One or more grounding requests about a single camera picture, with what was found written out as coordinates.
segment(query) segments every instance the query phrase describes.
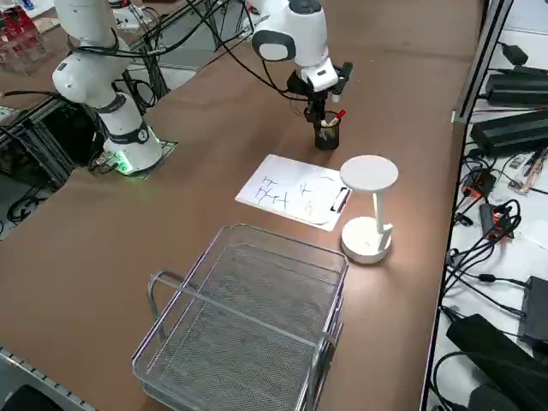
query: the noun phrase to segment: metal mesh tray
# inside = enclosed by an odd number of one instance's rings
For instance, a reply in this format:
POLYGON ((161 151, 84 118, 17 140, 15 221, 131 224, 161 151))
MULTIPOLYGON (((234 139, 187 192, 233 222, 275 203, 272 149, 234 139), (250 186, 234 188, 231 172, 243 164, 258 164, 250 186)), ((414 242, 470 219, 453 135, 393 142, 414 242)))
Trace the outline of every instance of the metal mesh tray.
POLYGON ((134 373, 174 409, 313 409, 321 360, 340 333, 347 268, 340 253, 223 228, 185 280, 153 276, 157 321, 134 355, 134 373), (161 316, 156 282, 178 289, 161 316))

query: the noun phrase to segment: lamp base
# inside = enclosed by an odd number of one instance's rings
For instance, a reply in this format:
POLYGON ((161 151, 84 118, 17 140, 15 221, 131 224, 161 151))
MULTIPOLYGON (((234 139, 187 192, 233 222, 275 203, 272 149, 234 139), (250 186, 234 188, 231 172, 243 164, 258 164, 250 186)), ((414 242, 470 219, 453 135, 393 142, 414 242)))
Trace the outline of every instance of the lamp base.
POLYGON ((342 229, 342 250, 356 263, 378 263, 390 248, 392 235, 389 236, 384 247, 378 249, 383 236, 377 232, 377 220, 371 217, 353 218, 342 229))

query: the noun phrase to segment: clipboard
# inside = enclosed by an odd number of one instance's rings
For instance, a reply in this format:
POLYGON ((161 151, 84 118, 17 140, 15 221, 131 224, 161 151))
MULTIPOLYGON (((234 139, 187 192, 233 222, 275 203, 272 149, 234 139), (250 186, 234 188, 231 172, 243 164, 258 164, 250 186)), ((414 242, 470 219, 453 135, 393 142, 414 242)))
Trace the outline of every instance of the clipboard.
POLYGON ((235 200, 332 231, 351 193, 337 170, 269 154, 235 200))

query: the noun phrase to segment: white desk lamp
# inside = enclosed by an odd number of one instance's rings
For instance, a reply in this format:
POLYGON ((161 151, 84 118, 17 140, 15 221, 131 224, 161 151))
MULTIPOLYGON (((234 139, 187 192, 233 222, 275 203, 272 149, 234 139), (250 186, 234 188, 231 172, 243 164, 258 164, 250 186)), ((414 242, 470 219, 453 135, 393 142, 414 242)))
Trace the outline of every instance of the white desk lamp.
POLYGON ((341 179, 358 193, 373 195, 375 218, 358 217, 342 229, 342 250, 357 263, 373 264, 384 258, 392 241, 392 224, 383 221, 382 192, 397 180, 397 167, 379 156, 351 158, 341 168, 341 179))

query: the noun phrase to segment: brown table surface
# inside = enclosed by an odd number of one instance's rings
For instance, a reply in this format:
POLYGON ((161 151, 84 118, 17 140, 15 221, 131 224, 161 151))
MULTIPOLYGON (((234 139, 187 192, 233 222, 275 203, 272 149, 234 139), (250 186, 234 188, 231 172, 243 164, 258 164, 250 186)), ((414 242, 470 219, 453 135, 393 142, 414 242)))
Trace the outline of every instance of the brown table surface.
MULTIPOLYGON (((338 169, 360 154, 393 160, 386 194, 395 226, 389 257, 351 265, 345 328, 320 408, 415 410, 450 226, 462 130, 450 112, 474 53, 476 0, 325 1, 334 60, 354 61, 338 108, 341 146, 313 148, 312 127, 289 102, 229 57, 171 92, 146 118, 179 142, 146 182, 77 170, 0 245, 0 343, 94 407, 164 409, 141 391, 130 358, 152 324, 149 276, 186 273, 224 225, 248 223, 339 248, 353 195, 331 233, 243 205, 234 197, 274 153, 338 169)), ((246 46, 237 55, 259 70, 246 46)), ((275 78, 290 65, 272 64, 275 78)))

